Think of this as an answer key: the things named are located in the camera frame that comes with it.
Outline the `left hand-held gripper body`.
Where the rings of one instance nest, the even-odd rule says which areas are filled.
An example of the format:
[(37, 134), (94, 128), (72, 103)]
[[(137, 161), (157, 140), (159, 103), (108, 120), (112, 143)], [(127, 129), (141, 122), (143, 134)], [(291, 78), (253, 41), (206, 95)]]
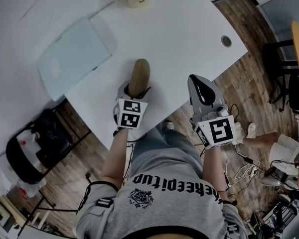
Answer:
[(113, 109), (114, 119), (118, 127), (137, 129), (143, 119), (148, 103), (117, 99), (117, 103)]

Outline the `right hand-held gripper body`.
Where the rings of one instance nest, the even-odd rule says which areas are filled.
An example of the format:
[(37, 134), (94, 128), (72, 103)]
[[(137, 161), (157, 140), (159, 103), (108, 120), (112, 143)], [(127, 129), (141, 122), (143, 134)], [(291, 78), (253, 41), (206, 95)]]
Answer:
[(234, 117), (228, 113), (226, 104), (194, 115), (191, 123), (205, 149), (230, 144), (236, 137)]

